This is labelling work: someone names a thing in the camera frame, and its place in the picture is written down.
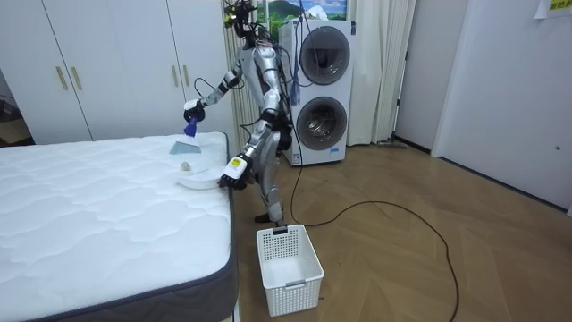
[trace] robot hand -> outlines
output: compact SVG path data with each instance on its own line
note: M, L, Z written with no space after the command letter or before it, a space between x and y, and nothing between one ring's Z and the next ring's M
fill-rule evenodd
M205 105L201 99L190 100L185 103L183 108L185 109L185 113L183 115L185 121L189 122L192 118L197 119L197 122L205 120Z
M218 182L219 187L231 187L233 190L241 191L247 187L247 183L253 183L250 169L252 160L250 157L240 153L234 157L224 169L224 174Z

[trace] wire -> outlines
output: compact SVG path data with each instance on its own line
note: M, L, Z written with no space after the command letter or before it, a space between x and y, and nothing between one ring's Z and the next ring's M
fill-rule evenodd
M297 48L297 49L298 49L298 26L299 26L299 24L300 23L297 23L296 27L294 27L294 35L295 35L294 38L296 39L295 40L295 48ZM300 29L300 38L302 38L302 39L304 38L304 26L302 26L302 29ZM298 77L294 77L294 76L298 76L298 71L300 69L300 66L302 65L302 62L301 62L301 60L302 60L302 46L300 46L299 52L298 52L298 50L294 52L294 60L295 60L294 61L294 73L291 75L291 80L294 81L294 84L300 86L301 88L308 88L308 87L314 85L314 82L312 82L312 81L310 81L310 83L307 85L300 84L299 81L297 81Z
M282 78L284 80L284 82L286 81L286 77L284 76L283 70L282 70ZM333 219L327 220L325 222L322 223L318 223L318 224L311 224L311 225L306 225L306 224L302 224L300 223L300 221L294 216L294 196L296 195L296 189L298 188L298 183L300 181L300 176L302 175L302 169L304 166L304 158L302 156L302 146L300 145L300 140L299 140L299 136L298 133L296 132L296 126L294 126L294 122L293 122L293 115L292 115L292 108L290 106L290 100L289 99L285 99L285 102L289 108L289 113L290 113L290 124L292 126L292 130L294 131L294 135L296 136L296 142L298 143L298 147L299 147L299 155L300 155L300 171L298 172L298 178L296 178L296 183L294 184L294 190L292 191L292 195L290 197L290 215L292 217L292 220L294 220L294 222L296 222L299 225L304 225L306 227L317 227L317 226L321 226L321 225L327 225L330 223L333 223L335 220L337 220L343 213L345 213L346 211L352 209L353 207L357 207L360 205L365 205L365 204L383 204L383 205L390 205L393 207L397 207L400 209L403 209L405 211L407 211L409 214L416 216L417 218L419 218L423 223L425 223L429 228L431 228L431 230L433 230L437 236L439 236L439 238L441 239L441 241L443 242L443 244L445 245L445 255L447 258L447 264L449 265L449 269L450 269L450 273L453 277L453 282L455 284L455 307L453 309L453 313L451 314L451 317L449 319L449 322L453 322L455 320L455 317L457 316L457 312L458 312L458 306L460 303L460 294L459 294L459 290L458 290L458 280L457 280L457 275L455 274L455 269L453 268L453 265L450 262L450 252L449 252L449 244L445 241L445 239L443 238L443 236L431 225L429 224L425 219L423 219L418 213L416 213L415 211L405 208L401 205L389 202L389 201L374 201L374 200L367 200L367 201L361 201L358 203L355 203L353 205L350 205L346 208L344 208L341 212L338 213L338 215L336 215Z
M260 114L260 116L253 122L253 123L249 123L249 124L239 124L239 127L246 131L248 133L248 140L250 141L250 138L252 138L252 134L250 133L250 131L247 129L247 126L252 126L254 124L256 124L258 121L260 121L260 119L262 118L262 114Z
M300 8L302 9L302 12L304 13L304 21L306 22L307 34L308 34L308 36L310 36L310 41L312 42L312 48L314 49L312 51L314 52L315 73L317 75L320 71L320 61L318 60L318 53L316 52L316 49L315 49L314 35L312 34L312 30L310 30L310 24L307 22L306 10L304 10L304 5L302 4L302 0L300 0Z
M204 78L202 78L202 77L197 77L197 78L195 79L195 82L193 83L193 87L195 88L195 91L197 92L197 94L198 94L199 96L201 96L201 98L205 98L205 97L203 97L203 94L201 94L201 92L198 91L198 89L197 89L197 81L203 81L203 82L204 82L208 87L210 87L211 89L216 89L213 85L211 85L211 84L210 84L208 81L206 81ZM236 90L238 90L238 89L244 89L245 82L242 80L242 78L240 78L239 81L242 82L242 86L238 86L237 88L231 88L231 89L236 89Z
M458 312L458 305L459 305L459 290L458 290L458 281L457 281L457 276L455 274L455 270L453 269L453 265L450 263L450 255L449 255L449 244L445 241L445 239L443 238L443 236L431 225L429 224L425 219L423 219L418 213L416 213L415 211L411 210L411 209L407 209L401 205L389 202L389 201L373 201L373 200L368 200L368 201L361 201L358 203L355 203L345 209L343 209L340 213L338 213L338 215L336 215L333 219L330 219L328 221L325 221L323 223L319 223L319 224L312 224L312 225L304 225L302 223L300 223L295 217L293 212L292 214L292 219L300 224L300 225L304 225L306 227L317 227L317 226L321 226L321 225L327 225L329 223L334 222L336 219L338 219L343 213L345 213L346 211L352 209L353 207L357 207L360 205L365 205L365 204L382 204L382 205L390 205L396 208L400 208L403 209L405 211L407 211L409 214L416 216L417 218L419 218L422 222L424 222L429 228L431 228L431 230L433 230L435 232L435 234L437 234L437 236L439 236L439 238L441 239L441 241L443 242L443 244L445 245L445 255L447 257L447 264L449 265L449 269L450 269L450 273L453 276L453 282L455 283L455 308L453 310L453 313L451 314L451 317L449 319L449 322L452 322L455 317L457 316L457 312Z

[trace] yellow label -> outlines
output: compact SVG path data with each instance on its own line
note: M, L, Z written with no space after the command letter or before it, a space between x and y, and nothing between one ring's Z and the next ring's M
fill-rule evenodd
M552 0L550 11L572 8L572 0Z

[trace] washing machine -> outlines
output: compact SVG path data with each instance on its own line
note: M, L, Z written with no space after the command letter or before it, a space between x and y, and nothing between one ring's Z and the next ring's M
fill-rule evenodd
M300 101L292 106L296 133L292 133L292 147L284 152L291 165L334 162L346 156L353 35L352 21L308 20L306 25L292 20L279 29L280 44L288 51L288 55L282 53L287 81L295 53L300 55Z

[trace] gold handle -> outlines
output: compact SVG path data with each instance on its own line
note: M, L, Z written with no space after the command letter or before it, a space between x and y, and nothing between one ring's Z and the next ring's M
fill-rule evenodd
M71 73L73 74L73 78L75 79L75 84L78 86L78 89L83 90L81 87L80 77L78 77L78 72L75 70L75 67L71 68Z
M63 89L68 90L68 84L65 82L62 69L60 66L55 67L55 69L57 70L57 75L60 76L60 82L62 83Z
M189 74L187 73L187 65L183 65L182 70L185 72L185 81L187 82L187 87L188 87L190 84L189 84Z
M179 87L179 80L177 80L177 71L175 70L175 65L171 65L172 70L172 80L175 81L175 87Z

